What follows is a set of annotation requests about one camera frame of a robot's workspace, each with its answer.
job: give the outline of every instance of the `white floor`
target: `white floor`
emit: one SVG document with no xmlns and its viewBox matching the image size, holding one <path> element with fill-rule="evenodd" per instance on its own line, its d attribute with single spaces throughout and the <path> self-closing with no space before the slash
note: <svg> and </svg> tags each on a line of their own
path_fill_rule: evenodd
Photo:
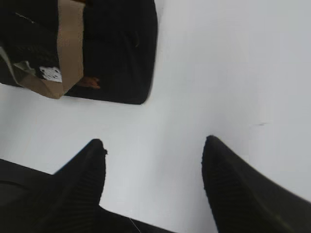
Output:
<svg viewBox="0 0 311 233">
<path fill-rule="evenodd" d="M 100 138 L 109 151 L 102 207 L 178 233 L 215 233 L 201 176 L 214 134 L 311 200 L 311 2 L 156 2 L 148 101 L 50 100 L 0 85 L 0 158 L 54 173 Z"/>
</svg>

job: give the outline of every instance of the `sticker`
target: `sticker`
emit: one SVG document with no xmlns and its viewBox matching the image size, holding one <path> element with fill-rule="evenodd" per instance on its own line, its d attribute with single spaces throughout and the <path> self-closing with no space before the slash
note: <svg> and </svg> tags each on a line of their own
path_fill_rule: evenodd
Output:
<svg viewBox="0 0 311 233">
<path fill-rule="evenodd" d="M 57 83 L 62 83 L 62 75 L 57 67 L 40 67 L 42 76 L 48 81 L 53 81 Z"/>
</svg>

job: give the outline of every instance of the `black object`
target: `black object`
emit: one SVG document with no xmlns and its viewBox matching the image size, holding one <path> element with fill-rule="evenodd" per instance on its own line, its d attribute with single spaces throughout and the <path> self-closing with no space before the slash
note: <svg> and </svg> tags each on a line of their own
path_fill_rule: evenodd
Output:
<svg viewBox="0 0 311 233">
<path fill-rule="evenodd" d="M 144 103 L 156 56 L 154 0 L 86 0 L 84 23 L 86 82 L 66 95 Z M 0 0 L 0 41 L 12 63 L 27 61 L 39 78 L 45 79 L 41 67 L 59 68 L 57 30 L 57 0 Z M 0 72 L 0 83 L 12 85 L 11 75 Z"/>
<path fill-rule="evenodd" d="M 202 174 L 219 233 L 311 232 L 309 202 L 258 173 L 214 136 L 205 144 Z"/>
<path fill-rule="evenodd" d="M 54 175 L 0 160 L 0 232 L 169 233 L 98 206 L 105 155 L 93 140 Z"/>
</svg>

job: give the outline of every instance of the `white surface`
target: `white surface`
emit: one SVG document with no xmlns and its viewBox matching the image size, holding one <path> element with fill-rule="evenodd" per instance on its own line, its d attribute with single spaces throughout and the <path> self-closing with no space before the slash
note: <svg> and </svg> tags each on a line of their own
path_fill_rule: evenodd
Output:
<svg viewBox="0 0 311 233">
<path fill-rule="evenodd" d="M 49 100 L 0 85 L 0 157 L 54 173 L 90 139 L 109 151 L 101 206 L 179 233 L 215 233 L 205 137 L 220 137 L 311 200 L 308 0 L 157 1 L 155 78 L 142 106 Z"/>
</svg>

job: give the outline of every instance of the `white label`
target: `white label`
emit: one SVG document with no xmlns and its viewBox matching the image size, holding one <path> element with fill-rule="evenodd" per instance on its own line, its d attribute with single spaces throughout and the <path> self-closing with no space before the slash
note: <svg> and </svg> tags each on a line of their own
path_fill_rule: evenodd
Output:
<svg viewBox="0 0 311 233">
<path fill-rule="evenodd" d="M 57 83 L 62 83 L 62 75 L 57 67 L 40 67 L 42 76 L 48 81 L 53 81 Z"/>
</svg>

